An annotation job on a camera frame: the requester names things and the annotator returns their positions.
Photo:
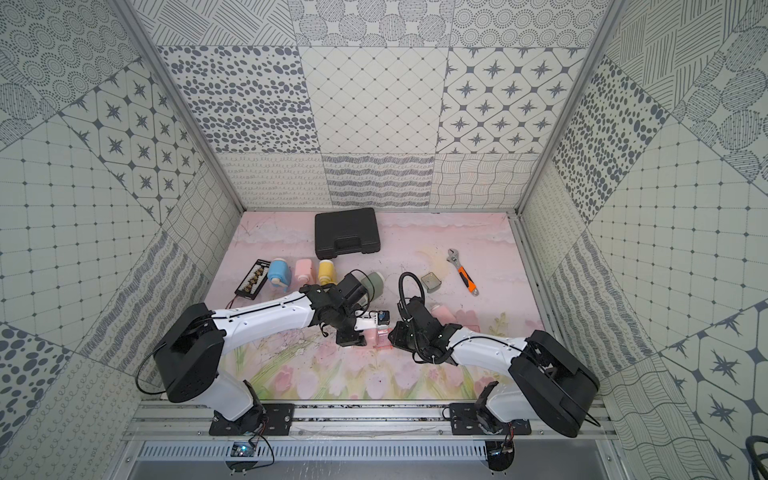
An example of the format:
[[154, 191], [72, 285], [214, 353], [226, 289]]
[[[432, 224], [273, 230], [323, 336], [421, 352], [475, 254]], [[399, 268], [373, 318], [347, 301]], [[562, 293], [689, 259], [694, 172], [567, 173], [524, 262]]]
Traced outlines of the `yellow pencil sharpener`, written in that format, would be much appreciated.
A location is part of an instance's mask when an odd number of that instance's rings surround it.
[[332, 260], [320, 260], [318, 264], [317, 280], [321, 286], [336, 283], [336, 269]]

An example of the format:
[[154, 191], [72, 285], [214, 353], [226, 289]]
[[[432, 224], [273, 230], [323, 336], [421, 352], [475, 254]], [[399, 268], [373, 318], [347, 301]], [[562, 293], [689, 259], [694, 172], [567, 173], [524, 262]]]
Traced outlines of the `pink pencil sharpener back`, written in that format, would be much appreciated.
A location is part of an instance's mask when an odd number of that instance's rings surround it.
[[391, 349], [390, 331], [389, 327], [365, 330], [364, 339], [366, 340], [366, 347], [372, 349]]

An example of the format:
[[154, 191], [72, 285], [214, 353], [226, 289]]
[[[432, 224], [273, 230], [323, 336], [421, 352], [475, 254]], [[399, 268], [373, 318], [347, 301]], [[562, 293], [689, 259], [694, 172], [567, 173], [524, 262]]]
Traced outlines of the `green pencil sharpener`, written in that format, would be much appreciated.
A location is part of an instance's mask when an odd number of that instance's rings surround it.
[[368, 274], [368, 280], [370, 282], [372, 289], [374, 290], [373, 296], [374, 297], [381, 296], [384, 293], [383, 275], [378, 271], [370, 272]]

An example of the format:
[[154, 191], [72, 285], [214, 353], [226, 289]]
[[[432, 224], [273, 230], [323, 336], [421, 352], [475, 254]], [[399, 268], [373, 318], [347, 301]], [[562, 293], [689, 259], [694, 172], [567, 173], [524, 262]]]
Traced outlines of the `pink pencil sharpener front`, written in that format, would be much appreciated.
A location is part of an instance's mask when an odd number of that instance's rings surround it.
[[296, 261], [294, 268], [295, 280], [299, 286], [304, 284], [314, 284], [314, 264], [310, 258], [301, 258]]

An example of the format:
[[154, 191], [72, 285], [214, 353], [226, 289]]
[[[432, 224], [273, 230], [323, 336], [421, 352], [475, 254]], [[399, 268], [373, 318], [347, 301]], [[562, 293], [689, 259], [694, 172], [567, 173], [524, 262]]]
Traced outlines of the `grey transparent tray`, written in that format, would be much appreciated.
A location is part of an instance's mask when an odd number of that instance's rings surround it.
[[434, 272], [428, 272], [420, 277], [420, 281], [425, 291], [432, 294], [440, 289], [442, 281]]

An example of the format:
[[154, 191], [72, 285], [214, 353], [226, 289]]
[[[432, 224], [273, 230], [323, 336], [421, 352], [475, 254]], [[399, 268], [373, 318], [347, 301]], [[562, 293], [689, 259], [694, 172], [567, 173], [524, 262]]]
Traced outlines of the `blue pencil sharpener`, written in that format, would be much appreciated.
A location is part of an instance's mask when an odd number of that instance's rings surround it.
[[287, 290], [290, 287], [292, 278], [292, 272], [286, 260], [276, 258], [270, 262], [267, 281], [271, 285]]

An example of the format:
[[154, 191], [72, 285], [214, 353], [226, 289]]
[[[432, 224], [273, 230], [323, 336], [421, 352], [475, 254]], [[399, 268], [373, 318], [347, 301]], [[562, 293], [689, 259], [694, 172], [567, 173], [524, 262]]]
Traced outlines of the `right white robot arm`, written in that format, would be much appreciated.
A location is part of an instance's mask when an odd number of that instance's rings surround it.
[[548, 332], [535, 330], [526, 338], [483, 335], [441, 323], [420, 297], [400, 300], [398, 311], [401, 321], [389, 341], [416, 363], [475, 366], [512, 379], [516, 388], [490, 383], [478, 397], [476, 411], [486, 425], [515, 420], [520, 396], [537, 418], [565, 437], [577, 437], [585, 423], [600, 425], [590, 413], [600, 388], [597, 376]]

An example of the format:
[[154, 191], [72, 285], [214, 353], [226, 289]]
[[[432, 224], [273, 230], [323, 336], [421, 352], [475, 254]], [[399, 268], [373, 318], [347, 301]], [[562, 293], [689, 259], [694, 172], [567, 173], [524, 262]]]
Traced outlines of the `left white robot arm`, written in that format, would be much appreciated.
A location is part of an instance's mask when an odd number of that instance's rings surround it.
[[381, 280], [359, 270], [337, 284], [305, 284], [279, 299], [234, 309], [211, 310], [204, 303], [187, 307], [149, 357], [163, 389], [176, 404], [199, 403], [220, 420], [251, 431], [262, 407], [251, 386], [219, 369], [231, 351], [289, 330], [331, 327], [339, 346], [362, 346], [358, 315], [383, 292]]

